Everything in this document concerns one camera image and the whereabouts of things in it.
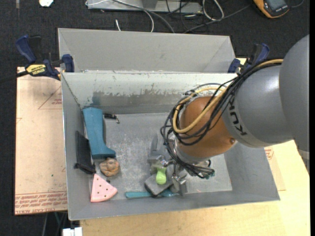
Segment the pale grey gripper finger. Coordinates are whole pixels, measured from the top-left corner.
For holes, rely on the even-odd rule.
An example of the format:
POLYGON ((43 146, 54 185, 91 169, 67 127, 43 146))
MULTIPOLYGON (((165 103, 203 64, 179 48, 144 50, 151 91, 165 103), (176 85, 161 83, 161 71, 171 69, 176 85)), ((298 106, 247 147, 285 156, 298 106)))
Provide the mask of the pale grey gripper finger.
POLYGON ((186 175, 173 174, 172 176, 171 191, 179 195, 185 195, 187 193, 186 175))
POLYGON ((149 157, 148 157, 147 162, 152 167, 164 167, 167 159, 168 159, 168 152, 166 150, 166 147, 163 144, 163 141, 160 141, 158 139, 158 135, 155 134, 151 142, 150 152, 149 152, 149 157))

